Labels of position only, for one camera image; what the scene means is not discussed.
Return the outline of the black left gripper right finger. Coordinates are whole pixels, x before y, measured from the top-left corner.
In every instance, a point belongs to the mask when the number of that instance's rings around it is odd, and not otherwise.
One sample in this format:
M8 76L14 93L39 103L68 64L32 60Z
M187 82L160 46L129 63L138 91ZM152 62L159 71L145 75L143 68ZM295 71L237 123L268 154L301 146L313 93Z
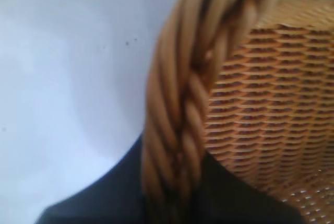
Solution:
M300 212L261 192L224 168L209 153L193 194L193 223L300 223Z

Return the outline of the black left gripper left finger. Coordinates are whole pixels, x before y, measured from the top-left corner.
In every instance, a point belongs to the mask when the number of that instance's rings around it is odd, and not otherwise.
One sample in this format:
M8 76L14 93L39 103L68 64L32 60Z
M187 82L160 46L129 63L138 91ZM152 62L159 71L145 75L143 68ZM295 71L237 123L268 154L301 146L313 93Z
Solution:
M46 208L39 223L142 223L141 138L103 177Z

